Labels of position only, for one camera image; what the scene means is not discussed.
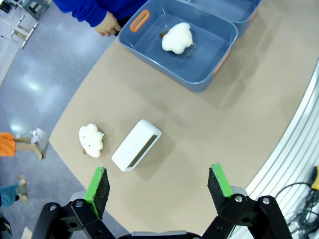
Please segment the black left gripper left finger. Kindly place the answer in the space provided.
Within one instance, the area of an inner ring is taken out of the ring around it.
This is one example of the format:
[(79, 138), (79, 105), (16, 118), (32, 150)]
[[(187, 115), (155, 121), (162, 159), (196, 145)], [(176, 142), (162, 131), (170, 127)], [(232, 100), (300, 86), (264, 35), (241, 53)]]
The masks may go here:
[(33, 239), (70, 239), (74, 232), (83, 231), (89, 239), (114, 239), (102, 222), (110, 193), (107, 169), (98, 167), (83, 198), (61, 206), (45, 204), (40, 212)]

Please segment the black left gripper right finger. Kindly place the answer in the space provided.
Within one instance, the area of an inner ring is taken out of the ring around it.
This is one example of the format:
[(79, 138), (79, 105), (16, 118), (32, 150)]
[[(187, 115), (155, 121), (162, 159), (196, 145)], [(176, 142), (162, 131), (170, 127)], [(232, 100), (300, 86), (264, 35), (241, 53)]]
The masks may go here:
[(254, 239), (292, 238), (276, 199), (267, 195), (252, 200), (235, 193), (219, 163), (210, 166), (207, 187), (217, 216), (203, 239), (226, 239), (236, 226), (246, 227)]

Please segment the person's bare hand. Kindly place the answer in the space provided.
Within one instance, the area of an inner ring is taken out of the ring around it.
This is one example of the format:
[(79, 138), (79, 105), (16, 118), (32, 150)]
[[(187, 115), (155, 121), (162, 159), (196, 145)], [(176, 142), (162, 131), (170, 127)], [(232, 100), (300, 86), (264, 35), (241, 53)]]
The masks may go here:
[(121, 31), (121, 27), (117, 19), (110, 12), (107, 12), (104, 19), (94, 27), (94, 30), (101, 36), (116, 36)]

